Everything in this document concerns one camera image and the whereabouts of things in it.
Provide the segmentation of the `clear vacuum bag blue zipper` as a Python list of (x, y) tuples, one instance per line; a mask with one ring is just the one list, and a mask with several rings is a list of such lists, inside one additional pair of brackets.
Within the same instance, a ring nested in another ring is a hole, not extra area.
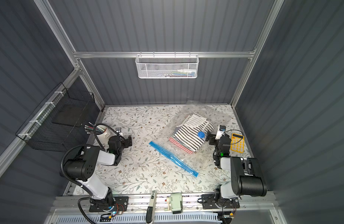
[(183, 171), (198, 177), (191, 159), (207, 148), (207, 136), (232, 119), (226, 105), (186, 104), (159, 131), (149, 145)]

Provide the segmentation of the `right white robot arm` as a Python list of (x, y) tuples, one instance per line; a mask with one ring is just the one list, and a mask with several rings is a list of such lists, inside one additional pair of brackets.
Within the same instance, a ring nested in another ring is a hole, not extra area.
[(243, 133), (227, 134), (225, 126), (219, 126), (216, 134), (209, 133), (206, 140), (214, 146), (213, 161), (217, 168), (230, 171), (230, 181), (219, 185), (213, 194), (201, 196), (202, 206), (210, 209), (232, 209), (240, 207), (240, 196), (264, 197), (268, 188), (256, 158), (230, 155), (233, 137), (242, 140)]

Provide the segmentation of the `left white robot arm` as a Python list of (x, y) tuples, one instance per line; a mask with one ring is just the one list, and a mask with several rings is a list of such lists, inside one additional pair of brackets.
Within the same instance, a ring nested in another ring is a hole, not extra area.
[(69, 149), (60, 164), (61, 176), (85, 190), (89, 196), (90, 212), (117, 211), (119, 202), (112, 189), (105, 185), (95, 173), (97, 164), (117, 166), (124, 149), (132, 146), (132, 136), (99, 123), (89, 127), (97, 145), (78, 145)]

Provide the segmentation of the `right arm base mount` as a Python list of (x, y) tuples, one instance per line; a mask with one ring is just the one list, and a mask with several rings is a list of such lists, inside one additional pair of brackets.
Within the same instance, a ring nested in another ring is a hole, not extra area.
[(237, 198), (226, 199), (217, 198), (215, 194), (203, 194), (197, 200), (198, 203), (202, 204), (203, 209), (232, 209), (236, 210), (240, 208), (240, 204)]

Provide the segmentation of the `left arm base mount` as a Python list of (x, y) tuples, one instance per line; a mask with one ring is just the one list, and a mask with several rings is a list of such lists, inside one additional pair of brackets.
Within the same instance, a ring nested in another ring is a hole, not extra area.
[(113, 197), (113, 199), (90, 199), (89, 212), (125, 212), (129, 197)]

